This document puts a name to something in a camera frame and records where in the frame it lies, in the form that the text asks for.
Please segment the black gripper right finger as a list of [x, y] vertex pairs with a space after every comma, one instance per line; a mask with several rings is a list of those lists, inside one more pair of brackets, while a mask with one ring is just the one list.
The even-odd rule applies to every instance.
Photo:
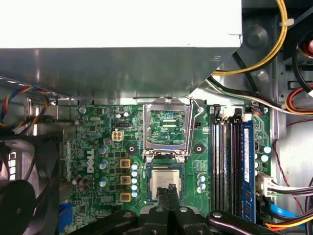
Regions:
[[206, 216], [190, 206], [181, 206], [176, 185], [168, 186], [171, 214], [180, 235], [277, 235], [265, 227], [225, 211], [212, 211]]

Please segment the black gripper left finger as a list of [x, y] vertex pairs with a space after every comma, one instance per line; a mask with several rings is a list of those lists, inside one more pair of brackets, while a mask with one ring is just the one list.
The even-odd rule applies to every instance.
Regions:
[[73, 232], [71, 235], [166, 235], [170, 212], [171, 187], [157, 188], [157, 205], [146, 206], [137, 215], [119, 210]]

